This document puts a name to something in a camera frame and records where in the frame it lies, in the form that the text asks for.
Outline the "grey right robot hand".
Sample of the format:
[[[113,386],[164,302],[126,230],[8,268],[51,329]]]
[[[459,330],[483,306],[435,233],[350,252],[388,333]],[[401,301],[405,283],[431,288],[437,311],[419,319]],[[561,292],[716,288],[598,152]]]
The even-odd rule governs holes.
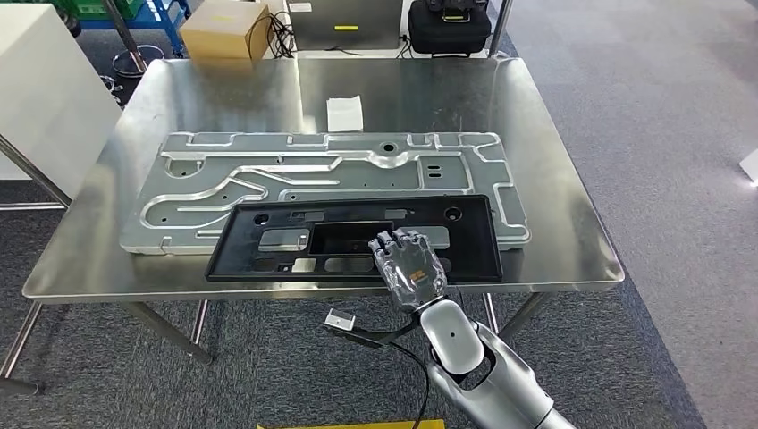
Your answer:
[[[397,229],[381,231],[368,242],[375,265],[396,304],[407,313],[443,297],[444,267],[426,235]]]

